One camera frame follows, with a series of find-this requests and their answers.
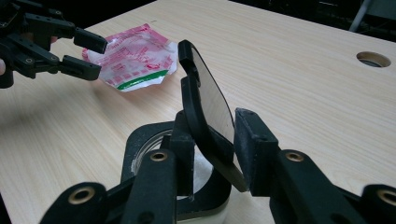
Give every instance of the dark floor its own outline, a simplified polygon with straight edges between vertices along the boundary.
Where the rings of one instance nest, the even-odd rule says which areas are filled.
[[[230,0],[252,7],[349,30],[361,0]],[[356,33],[396,42],[396,21],[366,15]]]

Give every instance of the snack bag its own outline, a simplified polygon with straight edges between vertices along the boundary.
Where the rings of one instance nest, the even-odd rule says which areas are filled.
[[[82,58],[102,66],[99,78],[119,91],[160,84],[177,69],[177,43],[144,24],[106,38],[104,54],[83,49]]]

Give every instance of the red and white package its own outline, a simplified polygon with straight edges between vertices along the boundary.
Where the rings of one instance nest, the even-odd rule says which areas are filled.
[[[120,91],[160,84],[177,70],[177,43],[144,24],[106,38],[104,54],[83,49],[82,58],[102,66],[99,78]]]

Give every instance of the light wood tabletop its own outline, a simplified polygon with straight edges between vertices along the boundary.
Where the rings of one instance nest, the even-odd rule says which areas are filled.
[[[144,23],[190,40],[231,111],[259,114],[282,149],[310,156],[336,186],[396,187],[396,43],[226,0],[159,0],[87,30],[106,37]],[[82,58],[69,39],[51,52]],[[361,52],[390,65],[362,63]],[[179,66],[160,85],[120,92],[61,73],[15,74],[0,90],[0,191],[13,223],[38,223],[77,183],[117,186],[129,134],[176,117],[184,76]],[[268,202],[233,190],[224,223],[272,223]]]

